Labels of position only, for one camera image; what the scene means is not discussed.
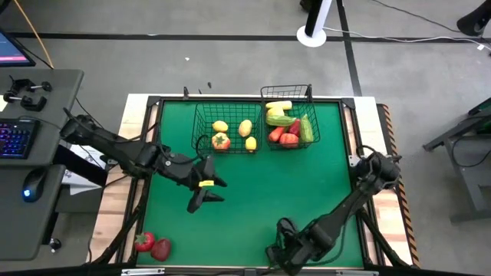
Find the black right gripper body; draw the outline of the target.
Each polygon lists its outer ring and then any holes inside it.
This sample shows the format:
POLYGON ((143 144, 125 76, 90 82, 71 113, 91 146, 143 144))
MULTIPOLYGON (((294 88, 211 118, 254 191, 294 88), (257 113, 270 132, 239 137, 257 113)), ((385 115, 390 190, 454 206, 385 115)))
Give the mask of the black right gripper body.
POLYGON ((320 261, 331 250, 331 235, 320 228, 282 231, 282 263, 320 261))

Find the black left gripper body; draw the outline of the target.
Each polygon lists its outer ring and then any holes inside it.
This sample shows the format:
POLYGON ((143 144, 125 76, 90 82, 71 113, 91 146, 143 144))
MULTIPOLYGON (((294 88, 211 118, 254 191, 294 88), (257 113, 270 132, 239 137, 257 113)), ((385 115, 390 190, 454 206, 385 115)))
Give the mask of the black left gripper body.
POLYGON ((177 153, 173 158, 173 181, 191 191, 199 191, 199 183, 204 180, 203 169, 209 161, 208 156, 188 157, 177 153))

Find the red orange round fruit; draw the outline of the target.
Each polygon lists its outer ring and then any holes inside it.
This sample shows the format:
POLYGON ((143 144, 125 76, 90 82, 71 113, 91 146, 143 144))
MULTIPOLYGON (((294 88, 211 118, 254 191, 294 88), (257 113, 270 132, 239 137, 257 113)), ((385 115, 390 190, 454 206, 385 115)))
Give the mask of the red orange round fruit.
POLYGON ((225 133, 217 133, 212 137, 214 150, 227 150, 230 147, 231 140, 225 133))

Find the dark red plum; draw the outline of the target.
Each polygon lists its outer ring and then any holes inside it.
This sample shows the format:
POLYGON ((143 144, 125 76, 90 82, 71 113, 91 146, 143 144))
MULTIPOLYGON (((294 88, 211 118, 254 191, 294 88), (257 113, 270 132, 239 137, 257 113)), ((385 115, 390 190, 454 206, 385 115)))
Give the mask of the dark red plum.
POLYGON ((172 242, 169 239, 162 238, 153 245, 150 256, 157 261, 166 261, 172 250, 172 242))

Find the red strawberry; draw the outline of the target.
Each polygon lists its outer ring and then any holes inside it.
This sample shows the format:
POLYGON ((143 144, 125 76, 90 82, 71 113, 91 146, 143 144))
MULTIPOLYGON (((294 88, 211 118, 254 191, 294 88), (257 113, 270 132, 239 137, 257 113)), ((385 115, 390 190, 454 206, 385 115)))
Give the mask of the red strawberry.
POLYGON ((134 249, 138 252, 150 251, 156 242, 155 236, 151 232, 142 232, 135 236, 134 249))

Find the orange carrot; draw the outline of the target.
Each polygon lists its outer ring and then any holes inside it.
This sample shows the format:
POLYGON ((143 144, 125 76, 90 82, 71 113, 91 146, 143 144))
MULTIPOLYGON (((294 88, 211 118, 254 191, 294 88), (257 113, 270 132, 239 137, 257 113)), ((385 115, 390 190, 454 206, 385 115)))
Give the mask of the orange carrot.
POLYGON ((269 135, 268 141, 271 143, 277 143, 281 135, 285 132, 285 126, 277 126, 269 135))

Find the red bell pepper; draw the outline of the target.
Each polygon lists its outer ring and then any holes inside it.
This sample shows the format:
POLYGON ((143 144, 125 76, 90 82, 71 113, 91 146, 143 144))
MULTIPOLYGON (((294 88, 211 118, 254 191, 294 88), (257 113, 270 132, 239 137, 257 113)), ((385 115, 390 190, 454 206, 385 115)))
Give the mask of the red bell pepper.
POLYGON ((297 148, 299 145, 299 137, 292 133, 283 133, 279 137, 278 142, 284 148, 297 148))

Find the orange black hazard strip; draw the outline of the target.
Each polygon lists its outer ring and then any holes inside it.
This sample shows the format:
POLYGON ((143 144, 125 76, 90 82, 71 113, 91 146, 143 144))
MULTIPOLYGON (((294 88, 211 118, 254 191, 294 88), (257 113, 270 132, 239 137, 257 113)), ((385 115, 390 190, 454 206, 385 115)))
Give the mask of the orange black hazard strip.
MULTIPOLYGON (((377 104, 377 111, 379 113, 379 118, 381 119, 381 127, 384 135, 384 142, 386 144, 388 153, 391 155, 397 155, 398 149, 394 137, 394 131, 392 126, 392 121, 390 118, 389 107, 386 104, 379 103, 377 104)), ((415 268, 420 268, 420 259, 417 253, 417 243, 416 243, 415 234, 412 226, 412 221, 410 217, 410 208, 407 201, 407 195, 406 195, 402 177, 399 178, 398 184, 396 184, 395 186, 395 193, 398 198, 402 221, 404 224, 407 246, 410 252, 410 263, 415 268)))

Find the grey desk panel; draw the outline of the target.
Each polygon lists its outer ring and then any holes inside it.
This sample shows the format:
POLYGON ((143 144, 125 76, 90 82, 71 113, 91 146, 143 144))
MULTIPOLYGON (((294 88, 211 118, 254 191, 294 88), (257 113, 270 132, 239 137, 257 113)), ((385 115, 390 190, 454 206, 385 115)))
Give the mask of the grey desk panel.
POLYGON ((42 89, 34 93, 23 90, 27 95, 37 100, 40 96, 47 98, 47 103, 40 112, 28 111, 16 103, 7 103, 0 112, 1 119, 28 119, 34 117, 40 120, 38 133, 27 159, 0 159, 0 166, 46 166, 50 164, 60 142, 60 128, 67 122, 65 109, 70 110, 75 102, 84 72, 81 70, 49 70, 27 68, 0 68, 0 103, 2 95, 12 85, 13 80, 29 79, 39 85, 47 81, 52 91, 42 89))
POLYGON ((34 259, 54 210, 65 167, 50 166, 40 199, 25 202, 23 182, 31 171, 31 167, 0 169, 0 261, 34 259))

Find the black computer mouse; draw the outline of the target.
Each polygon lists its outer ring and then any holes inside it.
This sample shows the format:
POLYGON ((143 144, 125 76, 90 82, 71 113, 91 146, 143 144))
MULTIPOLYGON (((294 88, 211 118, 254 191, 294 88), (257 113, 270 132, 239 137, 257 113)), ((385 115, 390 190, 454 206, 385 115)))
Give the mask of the black computer mouse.
POLYGON ((25 177, 22 185, 22 198, 25 202, 36 202, 41 198, 47 174, 46 167, 39 167, 25 177))

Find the black c-clamp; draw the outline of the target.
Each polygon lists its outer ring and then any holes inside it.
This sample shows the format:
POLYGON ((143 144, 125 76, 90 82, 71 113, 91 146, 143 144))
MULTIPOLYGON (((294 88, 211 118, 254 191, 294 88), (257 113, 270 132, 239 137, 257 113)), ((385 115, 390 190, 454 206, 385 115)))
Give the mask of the black c-clamp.
POLYGON ((14 103, 18 101, 22 108, 28 111, 40 112, 44 109, 44 106, 48 102, 46 97, 41 96, 38 101, 34 101, 31 97, 23 96, 17 97, 13 93, 5 93, 3 95, 3 100, 7 103, 14 103))
POLYGON ((42 89, 47 92, 52 91, 52 86, 47 81, 42 81, 40 85, 36 85, 29 79, 18 79, 13 80, 8 92, 18 94, 21 90, 26 90, 28 92, 35 92, 37 89, 42 89))

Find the grey metal side table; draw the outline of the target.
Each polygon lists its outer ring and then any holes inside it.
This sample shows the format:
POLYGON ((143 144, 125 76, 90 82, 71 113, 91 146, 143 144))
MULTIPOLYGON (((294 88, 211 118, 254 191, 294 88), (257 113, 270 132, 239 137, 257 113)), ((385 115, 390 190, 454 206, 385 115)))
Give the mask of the grey metal side table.
POLYGON ((470 109, 456 126, 423 145, 427 152, 443 146, 463 187, 470 210, 450 216, 454 224, 491 219, 491 97, 470 109))

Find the black computer monitor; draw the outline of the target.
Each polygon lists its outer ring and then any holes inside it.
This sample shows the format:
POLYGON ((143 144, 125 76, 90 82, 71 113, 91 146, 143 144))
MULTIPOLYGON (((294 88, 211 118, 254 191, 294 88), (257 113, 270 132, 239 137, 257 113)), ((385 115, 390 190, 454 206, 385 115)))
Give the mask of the black computer monitor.
POLYGON ((0 28, 0 67, 34 67, 36 63, 0 28))

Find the black chair base leg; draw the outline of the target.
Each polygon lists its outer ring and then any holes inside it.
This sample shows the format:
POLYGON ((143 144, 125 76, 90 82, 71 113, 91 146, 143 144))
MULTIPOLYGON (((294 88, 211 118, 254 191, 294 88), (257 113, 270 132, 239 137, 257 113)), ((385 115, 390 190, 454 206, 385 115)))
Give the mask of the black chair base leg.
POLYGON ((465 35, 477 37, 491 20, 491 0, 485 0, 478 8, 456 22, 457 28, 465 35))

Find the black metal rig frame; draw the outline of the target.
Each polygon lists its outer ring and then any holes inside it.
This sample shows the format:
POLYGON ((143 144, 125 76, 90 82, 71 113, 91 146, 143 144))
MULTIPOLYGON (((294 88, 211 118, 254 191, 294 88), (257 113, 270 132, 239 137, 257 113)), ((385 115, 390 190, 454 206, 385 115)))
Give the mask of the black metal rig frame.
MULTIPOLYGON (((224 98, 224 97, 197 97, 189 100, 177 100, 176 98, 171 98, 170 96, 164 97, 162 96, 159 99, 159 106, 157 112, 157 118, 160 119, 160 127, 161 127, 161 135, 162 138, 159 138, 163 141, 163 143, 167 146, 170 146, 172 150, 177 151, 178 153, 184 153, 188 156, 194 157, 196 152, 192 149, 191 139, 192 139, 192 131, 193 131, 193 121, 195 108, 197 104, 201 103, 251 103, 251 104, 260 104, 260 98, 254 97, 236 97, 236 98, 224 98)), ((327 99, 315 99, 314 105, 315 109, 319 104, 328 104, 333 103, 337 104, 340 117, 341 117, 341 127, 344 132, 344 146, 347 153, 347 163, 348 167, 348 155, 351 152, 354 152, 355 146, 350 146, 349 142, 354 142, 354 138, 350 138, 348 135, 348 127, 347 127, 347 115, 352 115, 352 110, 347 104, 354 104, 352 98, 327 98, 327 99)), ((262 122, 261 126, 262 130, 262 138, 261 144, 266 144, 265 141, 265 131, 264 131, 264 123, 262 122)), ((151 180, 145 180, 143 189, 145 192, 150 191, 151 180)), ((351 190, 354 189, 354 181, 355 178, 352 175, 349 175, 351 190)), ((148 195, 145 195, 143 198, 143 207, 141 211, 141 217, 137 220, 136 230, 143 229, 143 219, 145 216, 145 211, 147 209, 147 201, 148 195)), ((382 254, 379 245, 372 244, 371 241, 368 241, 370 237, 370 233, 368 229, 363 229, 361 218, 350 218, 346 228, 346 236, 344 238, 344 244, 342 247, 342 253, 340 257, 329 264, 323 264, 314 267, 306 267, 304 270, 304 274, 308 272, 313 272, 315 274, 319 273, 327 273, 327 270, 335 270, 335 269, 363 269, 364 265, 374 265, 379 260, 381 261, 379 265, 388 265, 389 263, 385 256, 382 254)), ((329 258, 334 257, 338 251, 341 249, 341 238, 338 239, 338 242, 334 249, 330 251, 326 257, 323 259, 326 261, 329 258)), ((168 264, 168 260, 165 262, 156 261, 150 257, 150 253, 136 253, 132 251, 130 253, 130 259, 128 261, 129 268, 164 268, 166 276, 174 276, 178 274, 182 275, 212 275, 217 274, 219 272, 225 273, 235 273, 235 274, 243 274, 246 269, 256 270, 256 273, 259 274, 263 272, 267 266, 269 266, 269 262, 265 267, 249 267, 249 266, 174 266, 168 264)))

